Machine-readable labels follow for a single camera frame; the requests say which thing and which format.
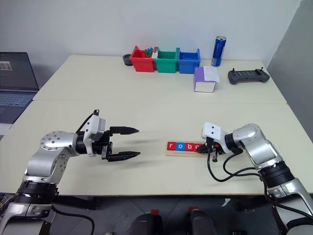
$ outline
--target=laptop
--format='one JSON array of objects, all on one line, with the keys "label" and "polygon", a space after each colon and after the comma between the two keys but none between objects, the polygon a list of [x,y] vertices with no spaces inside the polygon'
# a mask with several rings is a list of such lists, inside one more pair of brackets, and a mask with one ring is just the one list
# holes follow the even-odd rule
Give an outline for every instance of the laptop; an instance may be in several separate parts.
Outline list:
[{"label": "laptop", "polygon": [[13,124],[39,91],[26,52],[0,52],[0,123]]}]

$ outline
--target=blue bin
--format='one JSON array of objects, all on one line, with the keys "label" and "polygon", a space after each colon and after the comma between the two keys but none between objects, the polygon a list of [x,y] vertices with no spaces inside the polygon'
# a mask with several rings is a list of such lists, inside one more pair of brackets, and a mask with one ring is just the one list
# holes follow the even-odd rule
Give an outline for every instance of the blue bin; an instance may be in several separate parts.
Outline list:
[{"label": "blue bin", "polygon": [[191,73],[195,72],[195,67],[200,65],[200,50],[197,49],[196,53],[181,52],[179,49],[178,54],[178,69],[180,73]]}]

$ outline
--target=table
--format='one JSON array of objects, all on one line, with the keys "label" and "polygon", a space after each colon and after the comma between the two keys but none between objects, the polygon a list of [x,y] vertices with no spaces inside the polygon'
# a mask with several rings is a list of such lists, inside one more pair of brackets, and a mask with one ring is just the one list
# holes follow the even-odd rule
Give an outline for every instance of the table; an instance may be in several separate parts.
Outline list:
[{"label": "table", "polygon": [[[201,66],[211,65],[202,60]],[[176,102],[269,103],[286,104],[272,78],[267,83],[231,85],[230,70],[254,70],[261,61],[227,61],[218,67],[220,83],[212,94],[193,92],[193,75],[180,73],[136,72],[123,64],[122,57],[70,56],[34,97],[34,100],[89,100],[137,102],[142,99]]]},{"label": "table", "polygon": [[[58,185],[61,195],[262,194],[263,184],[257,177],[218,183],[209,175],[205,158],[165,156],[168,140],[201,140],[205,121],[228,132],[257,123],[293,174],[313,192],[308,176],[313,145],[287,104],[221,104],[198,99],[192,109],[187,109],[184,102],[165,101],[160,98],[148,104],[151,101],[145,99],[133,103],[114,98],[111,102],[35,100],[0,141],[0,191],[16,192],[42,136],[54,130],[75,132],[94,109],[100,109],[100,117],[107,120],[106,129],[125,125],[140,130],[129,136],[114,135],[113,152],[129,150],[141,154],[115,163],[101,160],[100,156],[71,158]],[[224,159],[221,156],[218,163],[212,164],[219,177],[224,176]],[[228,168],[235,171],[247,166],[251,163],[242,154]]]}]

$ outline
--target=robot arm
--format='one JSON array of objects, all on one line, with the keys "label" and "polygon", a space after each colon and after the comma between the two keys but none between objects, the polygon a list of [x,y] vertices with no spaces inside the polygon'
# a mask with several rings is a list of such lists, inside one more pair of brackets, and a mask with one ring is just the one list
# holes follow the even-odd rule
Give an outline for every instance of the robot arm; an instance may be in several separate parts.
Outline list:
[{"label": "robot arm", "polygon": [[[85,130],[80,131],[84,124],[86,124]],[[110,137],[113,134],[128,135],[139,131],[124,126],[110,127],[105,131],[105,120],[99,117],[99,110],[95,110],[81,127],[76,133],[54,131],[40,140],[40,147],[28,162],[22,184],[1,221],[0,235],[4,234],[9,220],[13,217],[41,219],[49,215],[51,202],[58,195],[57,184],[63,176],[70,157],[80,154],[94,157],[96,154],[101,154],[102,159],[113,162],[140,154],[131,151],[112,154]]]},{"label": "robot arm", "polygon": [[217,154],[214,151],[214,142],[217,142],[225,153],[238,153],[238,149],[246,151],[267,187],[267,193],[275,208],[274,215],[282,232],[299,230],[302,225],[313,225],[313,221],[304,215],[282,208],[285,206],[312,216],[313,200],[299,179],[294,178],[283,158],[265,138],[258,125],[248,124],[227,134],[219,126],[206,122],[202,129],[202,138],[206,139],[209,153]]}]

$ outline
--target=blue can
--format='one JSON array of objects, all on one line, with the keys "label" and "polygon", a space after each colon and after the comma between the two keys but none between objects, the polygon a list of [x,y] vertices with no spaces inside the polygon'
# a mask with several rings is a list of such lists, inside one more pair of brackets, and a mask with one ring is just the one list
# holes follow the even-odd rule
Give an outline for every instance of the blue can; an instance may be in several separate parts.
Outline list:
[{"label": "blue can", "polygon": [[211,65],[216,67],[221,65],[225,44],[226,37],[224,36],[216,37]]}]

